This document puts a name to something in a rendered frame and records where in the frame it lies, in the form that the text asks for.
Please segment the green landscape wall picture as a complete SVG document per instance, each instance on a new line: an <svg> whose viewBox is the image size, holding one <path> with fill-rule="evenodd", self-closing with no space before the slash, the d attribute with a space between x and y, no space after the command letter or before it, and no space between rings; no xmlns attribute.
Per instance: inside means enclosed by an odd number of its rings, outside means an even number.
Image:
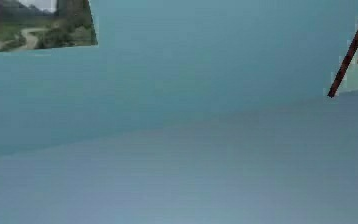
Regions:
<svg viewBox="0 0 358 224"><path fill-rule="evenodd" d="M97 44L89 0L0 0L0 52Z"/></svg>

